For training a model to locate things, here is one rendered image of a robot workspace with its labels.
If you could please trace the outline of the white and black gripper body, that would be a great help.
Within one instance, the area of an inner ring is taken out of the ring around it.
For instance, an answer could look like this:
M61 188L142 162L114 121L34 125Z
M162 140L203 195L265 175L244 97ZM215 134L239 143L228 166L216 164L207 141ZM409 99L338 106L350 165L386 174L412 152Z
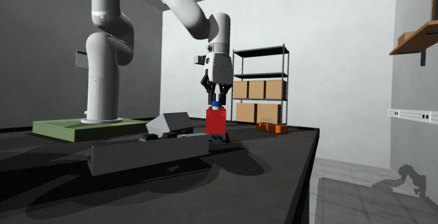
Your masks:
M204 73L208 70L207 82L231 85L232 84L232 61L229 53L209 52L204 63Z

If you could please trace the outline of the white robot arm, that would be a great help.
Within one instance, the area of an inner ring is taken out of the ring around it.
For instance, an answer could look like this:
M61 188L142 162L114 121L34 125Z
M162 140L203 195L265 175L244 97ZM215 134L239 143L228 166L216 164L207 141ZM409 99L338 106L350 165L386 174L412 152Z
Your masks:
M206 18L195 0L161 0L197 40L208 39L209 52L230 54L230 17L216 12ZM93 23L101 30L86 42L89 63L87 118L82 123L122 122L119 109L119 66L129 64L134 54L134 28L121 12L120 0L91 0ZM109 35L110 34L110 35Z

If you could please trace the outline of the orange digital multimeter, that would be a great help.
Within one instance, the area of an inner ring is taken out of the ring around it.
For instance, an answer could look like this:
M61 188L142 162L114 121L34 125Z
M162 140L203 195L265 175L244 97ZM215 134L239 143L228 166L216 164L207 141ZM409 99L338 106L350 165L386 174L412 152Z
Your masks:
M278 134L288 133L288 126L282 124L274 124L274 123L256 123L256 129L268 132L274 132Z

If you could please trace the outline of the black table edge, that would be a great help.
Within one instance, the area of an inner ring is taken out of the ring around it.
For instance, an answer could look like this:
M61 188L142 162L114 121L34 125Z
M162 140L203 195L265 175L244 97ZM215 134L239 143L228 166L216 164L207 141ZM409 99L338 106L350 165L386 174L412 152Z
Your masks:
M135 118L132 120L140 120L140 121L144 121L144 120L153 120L156 117L150 117L150 118ZM256 123L253 122L241 122L241 121L228 121L226 120L227 123L238 123L238 124L250 124L250 125L256 125ZM310 149L310 152L308 154L305 166L303 168L300 180L298 182L297 188L295 190L291 205L289 207L286 219L284 224L295 224L296 222L296 218L298 215L298 211L299 211L299 207L300 207L300 203L301 203L301 199L302 199L302 195L303 195L303 191L305 188L305 184L306 184L306 180L307 180L307 176L308 176L308 172L309 172L309 168L310 168L310 164L313 158L313 153L315 150L315 146L316 146L316 142L317 142L317 138L320 132L320 128L310 128L310 127L297 127L297 126L291 126L289 125L288 128L291 129L302 129L302 130L314 130L317 131L312 147ZM0 129L0 133L3 132L14 132L14 131L27 131L27 130L32 130L32 127L17 127L17 128L3 128Z

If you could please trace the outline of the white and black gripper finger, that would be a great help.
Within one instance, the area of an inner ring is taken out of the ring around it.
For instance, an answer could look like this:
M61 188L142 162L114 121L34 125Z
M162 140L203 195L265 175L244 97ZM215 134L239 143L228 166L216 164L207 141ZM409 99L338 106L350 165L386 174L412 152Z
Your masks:
M201 80L201 84L205 87L205 89L207 90L208 93L208 105L211 105L211 102L214 101L216 102L216 93L215 92L215 87L216 87L216 83L212 83L212 82L208 82L208 70L205 73L204 77Z
M219 87L220 87L220 94L218 95L218 101L222 102L222 105L226 105L226 94L228 93L228 90L232 87L232 84L231 85L219 84Z

